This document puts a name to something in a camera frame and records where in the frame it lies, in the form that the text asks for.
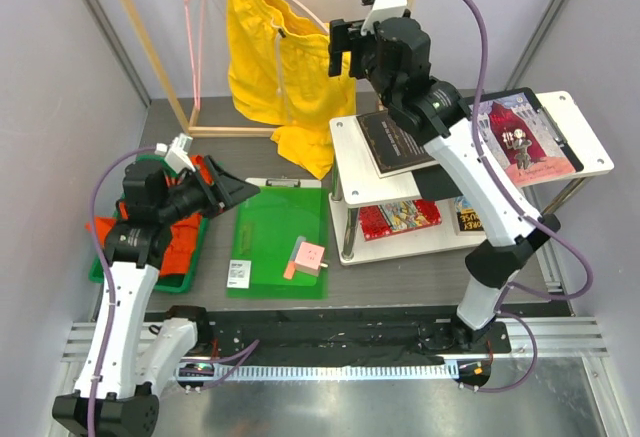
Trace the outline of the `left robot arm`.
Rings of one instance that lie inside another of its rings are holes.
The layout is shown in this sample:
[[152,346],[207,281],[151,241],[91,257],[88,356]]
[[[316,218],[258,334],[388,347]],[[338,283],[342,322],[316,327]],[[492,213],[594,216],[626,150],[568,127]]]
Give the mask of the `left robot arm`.
[[74,390],[56,397],[52,416],[76,436],[150,436],[160,397],[189,353],[205,354],[213,329],[204,308],[174,306],[145,350],[139,349],[147,304],[159,279],[174,224],[215,218],[257,195],[211,157],[191,161],[169,182],[166,164],[140,159],[124,171],[125,208],[97,242],[104,295],[82,372]]

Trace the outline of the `pink wire hanger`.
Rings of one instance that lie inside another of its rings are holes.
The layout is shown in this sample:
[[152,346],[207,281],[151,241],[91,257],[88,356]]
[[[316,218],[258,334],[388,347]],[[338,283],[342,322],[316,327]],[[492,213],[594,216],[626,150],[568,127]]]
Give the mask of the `pink wire hanger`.
[[182,4],[184,9],[185,29],[191,66],[191,80],[193,90],[192,117],[195,117],[201,109],[203,36],[206,0],[199,0],[198,3],[197,32],[194,32],[194,25],[190,7],[191,1],[192,0],[182,0]]

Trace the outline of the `orange shorts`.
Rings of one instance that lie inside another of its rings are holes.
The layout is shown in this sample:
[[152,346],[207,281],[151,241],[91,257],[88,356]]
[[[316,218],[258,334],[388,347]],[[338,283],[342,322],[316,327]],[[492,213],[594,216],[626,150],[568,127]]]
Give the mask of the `orange shorts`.
[[160,278],[188,273],[203,218],[193,214],[171,223],[161,216],[185,181],[158,157],[138,158],[125,168],[116,214],[96,216],[85,224],[87,231],[96,232],[108,264],[151,265]]

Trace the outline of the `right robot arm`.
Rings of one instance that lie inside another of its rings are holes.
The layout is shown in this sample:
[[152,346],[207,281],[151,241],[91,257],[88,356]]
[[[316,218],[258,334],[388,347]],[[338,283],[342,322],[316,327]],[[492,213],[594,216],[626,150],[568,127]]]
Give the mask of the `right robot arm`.
[[507,284],[560,222],[531,206],[483,149],[472,106],[452,84],[431,76],[430,46],[428,34],[409,16],[371,29],[363,21],[333,20],[328,74],[340,74],[348,53],[350,76],[372,85],[396,125],[425,148],[479,216],[486,238],[465,258],[471,277],[451,320],[453,343],[472,352],[486,342]]

